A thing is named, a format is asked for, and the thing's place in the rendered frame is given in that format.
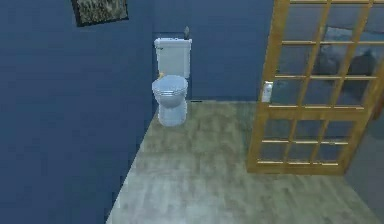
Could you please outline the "white toilet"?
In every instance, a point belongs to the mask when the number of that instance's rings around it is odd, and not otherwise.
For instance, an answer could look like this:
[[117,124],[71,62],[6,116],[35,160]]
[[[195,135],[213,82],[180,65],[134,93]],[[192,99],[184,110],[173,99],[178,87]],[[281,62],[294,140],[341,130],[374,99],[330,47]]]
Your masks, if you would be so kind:
[[159,77],[152,82],[152,92],[158,103],[158,120],[163,126],[178,126],[187,117],[192,40],[157,38],[154,47]]

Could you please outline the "wooden glass-paned door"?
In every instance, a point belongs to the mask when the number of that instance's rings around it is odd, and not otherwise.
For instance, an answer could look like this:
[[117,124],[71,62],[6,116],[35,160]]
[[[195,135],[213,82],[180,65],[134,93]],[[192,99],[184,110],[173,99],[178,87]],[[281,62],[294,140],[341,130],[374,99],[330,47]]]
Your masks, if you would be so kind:
[[384,0],[275,0],[247,170],[344,174],[383,96]]

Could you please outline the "dark framed wall picture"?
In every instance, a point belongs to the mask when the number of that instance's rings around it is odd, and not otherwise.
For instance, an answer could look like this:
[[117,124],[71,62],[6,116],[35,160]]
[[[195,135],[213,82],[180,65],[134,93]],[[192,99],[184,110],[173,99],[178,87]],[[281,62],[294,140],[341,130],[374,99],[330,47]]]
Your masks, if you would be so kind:
[[77,27],[127,20],[127,0],[71,0]]

